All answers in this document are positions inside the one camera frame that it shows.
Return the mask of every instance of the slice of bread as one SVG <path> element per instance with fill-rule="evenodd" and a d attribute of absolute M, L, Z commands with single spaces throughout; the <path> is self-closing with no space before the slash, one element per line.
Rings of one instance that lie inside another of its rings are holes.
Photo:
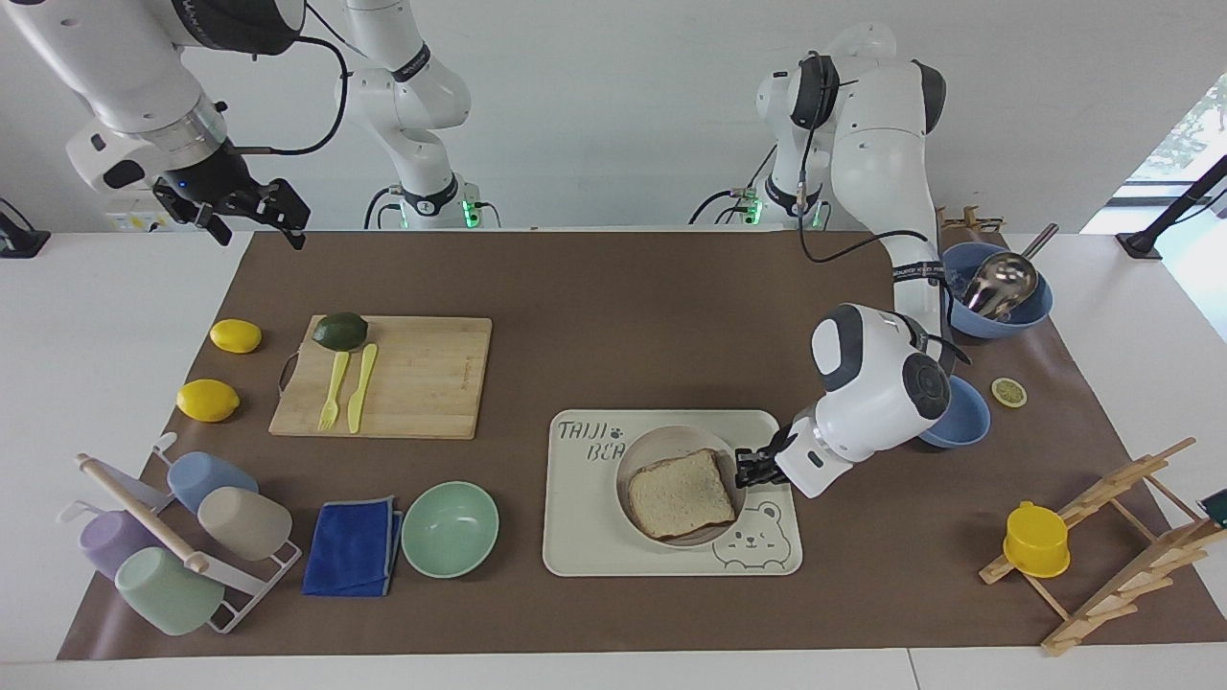
<path fill-rule="evenodd" d="M 710 448 L 639 469 L 627 494 L 632 518 L 653 539 L 682 537 L 737 517 Z"/>

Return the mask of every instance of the green bowl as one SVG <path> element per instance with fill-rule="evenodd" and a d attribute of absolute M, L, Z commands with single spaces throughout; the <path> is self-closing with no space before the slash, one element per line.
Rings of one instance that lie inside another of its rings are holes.
<path fill-rule="evenodd" d="M 405 513 L 400 548 L 409 565 L 429 577 L 460 577 L 481 565 L 498 539 L 498 507 L 467 481 L 426 490 Z"/>

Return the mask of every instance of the metal scoop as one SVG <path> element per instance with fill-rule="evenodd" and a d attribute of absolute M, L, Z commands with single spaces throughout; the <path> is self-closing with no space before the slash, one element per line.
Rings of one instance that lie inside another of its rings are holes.
<path fill-rule="evenodd" d="M 999 320 L 1031 297 L 1039 285 L 1039 271 L 1031 258 L 1059 230 L 1056 223 L 1048 223 L 1021 254 L 1000 252 L 984 259 L 963 292 L 963 304 L 984 318 Z"/>

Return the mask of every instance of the white table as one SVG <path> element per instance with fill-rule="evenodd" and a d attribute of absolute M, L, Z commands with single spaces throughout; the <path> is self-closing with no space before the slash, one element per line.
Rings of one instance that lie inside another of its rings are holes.
<path fill-rule="evenodd" d="M 140 470 L 249 239 L 222 249 L 204 235 L 56 235 L 38 259 L 0 263 L 0 688 L 213 689 L 218 672 L 232 689 L 1223 686 L 1227 643 L 1092 645 L 1059 659 L 1026 647 L 53 663 L 92 575 L 80 525 L 53 518 L 74 498 L 110 506 L 70 459 L 83 451 Z M 1060 236 L 1044 249 L 1053 319 L 1131 454 L 1198 437 L 1161 478 L 1200 498 L 1227 486 L 1227 345 L 1162 264 L 1104 252 L 1112 242 Z M 1223 551 L 1196 566 L 1220 609 Z"/>

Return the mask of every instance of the knife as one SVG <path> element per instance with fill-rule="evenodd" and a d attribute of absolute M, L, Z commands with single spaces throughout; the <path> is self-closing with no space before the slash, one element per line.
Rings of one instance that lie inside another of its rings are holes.
<path fill-rule="evenodd" d="M 375 368 L 375 355 L 379 347 L 371 343 L 362 349 L 362 373 L 358 376 L 358 389 L 350 395 L 348 417 L 350 433 L 357 433 L 362 425 L 362 403 L 367 399 L 367 386 L 371 383 L 371 370 Z"/>

